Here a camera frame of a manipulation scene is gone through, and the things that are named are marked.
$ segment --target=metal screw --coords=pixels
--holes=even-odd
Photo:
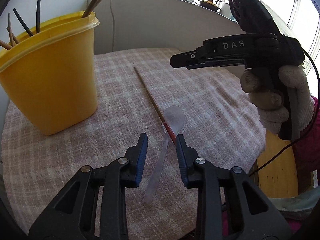
[[[232,167],[232,171],[233,171],[234,173],[241,173],[241,172],[242,172],[241,168],[238,167],[238,166]]]
[[[120,164],[125,164],[125,163],[128,162],[128,159],[125,158],[125,157],[121,157],[121,158],[118,160],[118,162],[119,162]]]
[[[204,158],[197,158],[196,162],[199,164],[204,164],[205,163],[205,159]]]
[[[88,172],[88,171],[90,171],[91,170],[91,167],[89,166],[89,165],[85,165],[85,166],[83,166],[82,168],[81,168],[81,171],[82,172]]]

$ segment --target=table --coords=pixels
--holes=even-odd
[[[126,190],[129,239],[179,239],[195,227],[197,191],[183,187],[172,143],[153,202],[142,201],[165,133],[134,66],[162,111],[171,105],[184,110],[180,133],[188,146],[216,166],[250,169],[264,149],[265,129],[239,79],[220,67],[173,69],[169,58],[176,53],[131,49],[95,56],[97,111],[51,136],[10,103],[2,139],[4,182],[25,232],[80,167],[108,165],[135,145],[141,132],[148,135],[148,153],[140,186]]]

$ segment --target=black cable wire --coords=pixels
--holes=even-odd
[[[40,3],[41,0],[37,1],[37,10],[36,10],[36,31],[40,32]]]
[[[291,14],[290,14],[290,17],[289,17],[289,20],[288,20],[287,26],[289,26],[289,22],[290,22],[290,20],[291,20],[291,16],[292,16],[292,14],[293,14],[293,8],[294,8],[294,4],[292,5],[292,10],[291,10]]]
[[[21,23],[22,27],[26,30],[26,32],[29,34],[29,36],[33,36],[32,31],[28,28],[28,26],[25,24],[25,22],[22,20],[20,14],[18,14],[17,10],[13,8],[13,12],[16,15],[18,21]]]
[[[310,57],[310,55],[303,50],[304,54],[308,57],[308,59],[310,60],[311,64],[313,65],[316,75],[317,75],[317,79],[318,79],[318,104],[316,107],[316,111],[315,114],[313,116],[313,119],[311,121],[311,124],[309,126],[309,129],[302,135],[300,136],[300,138],[294,140],[292,143],[288,144],[287,146],[285,146],[280,152],[278,152],[275,156],[273,156],[269,161],[267,161],[265,164],[263,164],[260,168],[256,169],[255,171],[253,171],[252,173],[249,174],[249,177],[252,176],[253,174],[257,173],[258,171],[260,171],[261,169],[263,169],[265,166],[267,166],[269,163],[271,163],[274,159],[276,159],[281,153],[283,153],[286,149],[288,149],[289,147],[291,147],[292,145],[294,145],[295,143],[297,143],[298,141],[300,141],[301,139],[303,139],[312,129],[314,123],[316,122],[317,119],[317,115],[319,112],[319,106],[320,106],[320,78],[319,78],[319,73],[318,70],[316,68],[315,63],[313,62],[312,58]]]

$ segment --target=gray work glove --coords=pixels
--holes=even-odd
[[[290,88],[297,89],[299,132],[310,123],[314,110],[314,100],[310,96],[306,74],[297,66],[279,68],[280,81]],[[261,87],[258,77],[244,71],[240,79],[242,90],[249,93],[249,101],[258,108],[260,122],[270,132],[277,134],[283,122],[288,120],[289,112],[283,106],[281,96]]]

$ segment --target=plastic spoon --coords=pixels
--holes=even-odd
[[[181,130],[184,121],[185,121],[185,116],[183,110],[179,106],[170,106],[164,111],[164,118],[167,122],[167,124],[171,127],[171,130],[175,133],[175,135],[178,133],[179,130]],[[146,192],[144,194],[143,201],[147,204],[150,204],[152,201],[152,198],[156,192],[156,189],[158,187],[160,177],[161,177],[161,171],[162,171],[162,166],[164,163],[164,157],[165,153],[167,152],[167,147],[168,143],[170,140],[170,137],[164,128],[163,124],[162,127],[165,131],[165,139],[164,143],[158,158],[158,161],[156,163],[156,167],[151,175],[151,178],[149,180]]]

